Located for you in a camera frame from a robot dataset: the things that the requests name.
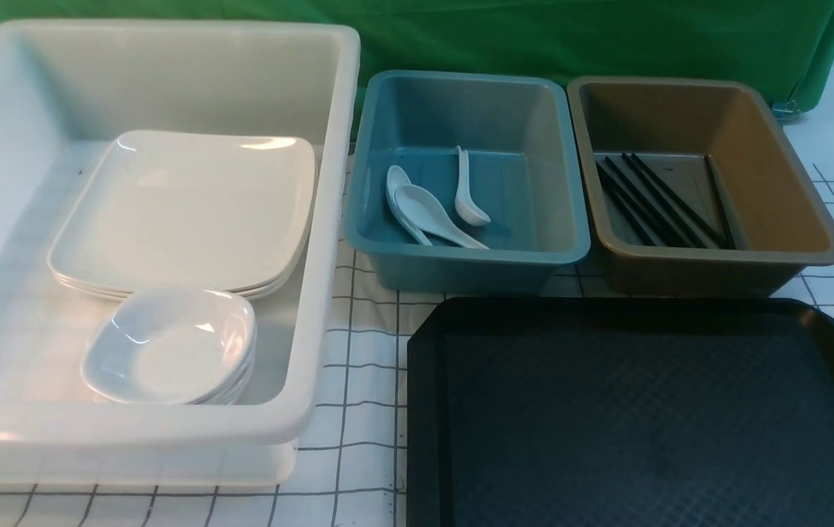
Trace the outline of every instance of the stack of bowls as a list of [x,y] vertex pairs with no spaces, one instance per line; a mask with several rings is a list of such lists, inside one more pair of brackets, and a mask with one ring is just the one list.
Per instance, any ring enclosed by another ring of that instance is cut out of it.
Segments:
[[140,291],[93,334],[81,376],[107,403],[232,404],[253,374],[255,344],[255,313],[241,296]]

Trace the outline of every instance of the chopstick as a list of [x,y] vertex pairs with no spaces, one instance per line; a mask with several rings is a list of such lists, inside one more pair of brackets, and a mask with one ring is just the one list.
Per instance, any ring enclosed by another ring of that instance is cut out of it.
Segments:
[[684,236],[687,237],[692,247],[695,249],[705,249],[707,244],[704,241],[700,240],[700,236],[697,236],[697,233],[684,221],[683,217],[680,216],[680,213],[677,210],[674,210],[674,207],[671,206],[670,201],[667,201],[667,198],[661,195],[660,191],[654,186],[653,183],[648,179],[647,176],[644,175],[644,172],[641,168],[638,167],[637,164],[632,161],[627,154],[622,154],[622,160],[625,161],[625,164],[635,173],[635,176],[641,180],[641,184],[644,185],[645,189],[648,189],[648,192],[651,193],[651,196],[654,197],[655,201],[660,204],[661,208],[664,209],[664,212],[667,213],[671,220],[674,221],[674,224],[677,225],[678,229],[683,231]]
[[657,208],[651,204],[651,201],[648,201],[647,198],[644,197],[644,194],[641,194],[641,191],[631,183],[631,180],[628,180],[625,173],[623,173],[623,171],[615,165],[614,161],[611,160],[610,157],[605,157],[605,164],[607,164],[608,167],[615,173],[615,176],[618,176],[621,183],[624,184],[625,189],[628,189],[628,192],[631,193],[631,197],[634,197],[634,199],[641,204],[640,207],[634,206],[632,209],[635,212],[638,212],[639,209],[643,209],[645,211],[644,223],[646,223],[648,227],[651,227],[651,230],[657,233],[658,237],[660,237],[665,244],[670,247],[690,247],[687,241],[684,240],[683,236],[680,236],[680,233],[677,233],[677,231],[674,230],[674,227],[671,227],[671,224],[664,219],[664,216],[661,216]]
[[[645,173],[647,173],[648,177],[650,177],[651,180],[654,181],[654,183],[657,184],[658,187],[661,190],[663,190],[664,193],[667,194],[667,196],[671,198],[671,200],[674,203],[676,203],[678,207],[681,208],[681,210],[684,211],[684,214],[686,214],[689,217],[689,219],[693,220],[693,222],[697,224],[697,227],[699,227],[701,231],[706,233],[707,236],[710,237],[710,239],[713,240],[717,246],[719,246],[719,249],[729,248],[729,244],[726,243],[725,238],[719,236],[719,234],[717,234],[717,231],[714,231],[712,227],[709,226],[709,223],[702,219],[702,217],[700,217],[700,214],[697,214],[697,212],[687,204],[687,201],[682,200],[681,197],[678,196],[678,194],[675,193],[670,186],[664,183],[664,181],[660,177],[658,177],[658,175],[653,170],[651,170],[651,167],[647,166],[647,164],[645,164],[644,161],[642,161],[637,154],[631,154],[630,157],[631,160],[635,161],[635,164],[637,164],[638,167],[641,167],[641,169]],[[722,200],[719,200],[718,195],[715,197],[717,198],[717,201],[719,201],[719,203],[722,203]]]
[[651,239],[651,236],[648,236],[648,233],[641,227],[641,223],[638,220],[635,220],[635,217],[632,216],[630,212],[628,212],[628,207],[625,205],[623,201],[623,194],[625,191],[618,186],[617,183],[614,182],[613,179],[608,177],[606,171],[602,169],[602,167],[598,167],[600,173],[600,180],[602,183],[602,187],[605,189],[606,195],[608,195],[608,199],[615,205],[615,208],[622,213],[622,217],[625,218],[625,221],[628,222],[628,226],[631,227],[631,230],[637,235],[638,239],[641,240],[642,244],[646,244],[647,246],[655,246],[654,240]]
[[710,156],[704,156],[704,164],[707,165],[707,176],[710,180],[712,196],[715,197],[715,208],[719,213],[719,226],[722,227],[722,233],[725,234],[728,249],[736,249],[735,238],[732,237],[732,229],[729,227],[729,215],[726,214],[726,205],[722,201],[721,195],[719,195],[719,186],[717,180],[715,180],[715,167],[712,166]]

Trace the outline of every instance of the green backdrop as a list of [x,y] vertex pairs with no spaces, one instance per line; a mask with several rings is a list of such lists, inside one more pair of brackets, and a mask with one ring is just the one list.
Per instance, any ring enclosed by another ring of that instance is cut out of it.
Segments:
[[296,20],[361,34],[381,70],[742,81],[816,106],[834,57],[834,0],[0,0],[18,18]]

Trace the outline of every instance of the black tray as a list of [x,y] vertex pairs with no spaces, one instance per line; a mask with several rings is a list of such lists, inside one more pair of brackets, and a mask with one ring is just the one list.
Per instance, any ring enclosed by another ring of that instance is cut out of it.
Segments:
[[409,527],[834,527],[814,307],[458,298],[407,351]]

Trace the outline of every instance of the metal clip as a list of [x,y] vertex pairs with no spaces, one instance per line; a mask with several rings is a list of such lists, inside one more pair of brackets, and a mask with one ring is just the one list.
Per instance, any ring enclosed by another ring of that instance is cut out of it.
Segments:
[[792,123],[801,118],[801,110],[797,109],[796,100],[772,104],[771,113],[781,123]]

